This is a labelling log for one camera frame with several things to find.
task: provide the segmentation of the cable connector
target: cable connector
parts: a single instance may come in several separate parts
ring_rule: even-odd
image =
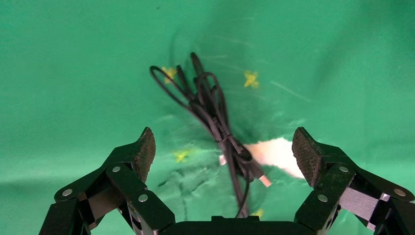
[[[236,157],[240,158],[245,170],[245,172],[237,171],[239,175],[242,175],[245,179],[248,178],[247,180],[249,182],[254,181],[254,179],[259,179],[265,187],[269,187],[272,184],[262,170],[261,165],[252,157],[252,154],[247,148],[242,147],[241,152]]]

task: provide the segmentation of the dark stain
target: dark stain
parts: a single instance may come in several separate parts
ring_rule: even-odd
[[[167,180],[166,180],[166,181],[163,181],[163,182],[161,182],[161,183],[159,183],[159,184],[157,185],[157,187],[161,187],[161,186],[165,185],[166,183],[167,183]]]
[[[179,191],[180,191],[180,199],[183,203],[183,211],[184,211],[184,220],[188,221],[188,213],[187,213],[187,205],[186,205],[186,201],[184,200],[184,187],[183,187],[183,183],[180,182],[179,183]]]
[[[184,177],[184,172],[182,171],[182,169],[177,169],[177,170],[174,171],[174,173],[177,173],[180,176]]]
[[[202,186],[204,183],[206,183],[206,180],[202,180],[199,182],[194,189],[192,189],[191,193],[196,191],[200,186]]]

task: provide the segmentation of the plug tip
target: plug tip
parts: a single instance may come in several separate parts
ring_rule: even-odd
[[[263,175],[263,176],[261,176],[260,178],[259,178],[259,180],[265,185],[265,187],[269,187],[272,183],[271,183],[271,181],[265,176],[265,175]]]

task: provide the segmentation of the green fabric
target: green fabric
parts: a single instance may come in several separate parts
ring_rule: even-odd
[[[147,184],[177,221],[233,216],[217,146],[148,72],[192,73],[192,51],[219,77],[242,142],[291,139],[302,125],[415,191],[414,10],[411,0],[0,1],[1,233],[37,234],[55,192],[145,126],[157,142]],[[251,211],[292,220],[311,189],[266,171],[274,184],[253,184]],[[131,233],[116,211],[93,230]],[[371,231],[342,212],[330,234]]]

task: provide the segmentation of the yellow tape mark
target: yellow tape mark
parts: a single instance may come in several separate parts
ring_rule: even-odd
[[[162,67],[161,70],[163,72],[165,72],[171,79],[174,80],[174,75],[176,75],[176,73],[177,73],[175,68],[168,68],[167,69],[166,67]],[[164,83],[169,84],[169,83],[171,83],[171,81],[167,78],[164,78]]]
[[[262,217],[263,214],[264,214],[264,210],[263,209],[259,209],[256,212],[252,213],[251,215],[258,216],[259,219],[261,219],[261,217]]]
[[[174,156],[176,156],[176,162],[178,163],[185,163],[186,162],[186,158],[188,157],[190,153],[190,150],[183,150],[183,151],[179,151],[179,152],[174,152]]]
[[[246,78],[244,87],[250,86],[253,89],[258,89],[259,82],[256,80],[258,78],[258,72],[245,71],[244,76]]]

